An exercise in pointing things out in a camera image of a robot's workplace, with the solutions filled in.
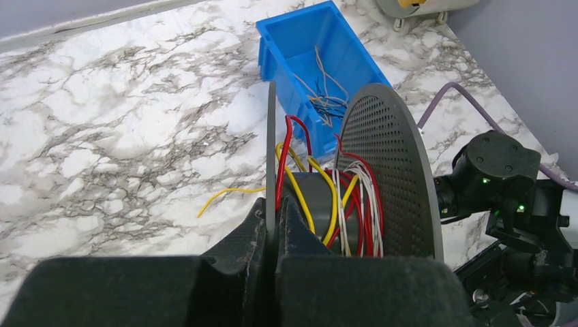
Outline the black cable spool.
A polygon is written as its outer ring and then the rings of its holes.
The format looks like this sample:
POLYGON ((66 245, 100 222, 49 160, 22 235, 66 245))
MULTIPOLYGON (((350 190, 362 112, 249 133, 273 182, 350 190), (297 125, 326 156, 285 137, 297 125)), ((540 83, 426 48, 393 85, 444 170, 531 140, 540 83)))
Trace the black cable spool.
POLYGON ((367 84, 345 113, 332 168, 313 157, 311 172, 291 172, 283 149, 268 154, 267 194, 275 225, 267 249, 278 259, 277 209, 296 202, 303 223, 333 254, 346 257, 413 256, 444 259, 440 211, 419 129, 389 86, 367 84))

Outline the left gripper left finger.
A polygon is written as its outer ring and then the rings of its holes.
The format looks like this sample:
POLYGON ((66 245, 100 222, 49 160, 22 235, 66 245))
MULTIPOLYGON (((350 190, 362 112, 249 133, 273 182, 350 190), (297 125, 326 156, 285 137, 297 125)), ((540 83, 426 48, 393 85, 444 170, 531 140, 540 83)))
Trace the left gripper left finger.
POLYGON ((259 326, 265 204, 201 255, 44 260, 3 325, 259 326))

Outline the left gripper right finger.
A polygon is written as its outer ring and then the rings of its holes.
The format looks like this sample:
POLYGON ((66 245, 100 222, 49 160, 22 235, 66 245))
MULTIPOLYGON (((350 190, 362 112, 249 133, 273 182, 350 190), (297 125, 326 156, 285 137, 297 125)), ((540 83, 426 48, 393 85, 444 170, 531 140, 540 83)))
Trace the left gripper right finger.
POLYGON ((346 258, 305 226, 296 202, 277 209, 278 326, 473 326, 458 278, 430 258, 346 258))

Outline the blue plastic bin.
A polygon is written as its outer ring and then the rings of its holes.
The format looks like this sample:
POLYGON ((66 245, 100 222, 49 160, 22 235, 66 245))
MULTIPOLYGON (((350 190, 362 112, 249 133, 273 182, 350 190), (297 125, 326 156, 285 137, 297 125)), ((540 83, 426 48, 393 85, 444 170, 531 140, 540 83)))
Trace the blue plastic bin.
POLYGON ((315 157, 334 153, 347 105, 366 84, 388 84, 332 1, 259 20, 258 65, 286 114, 309 131, 315 157))

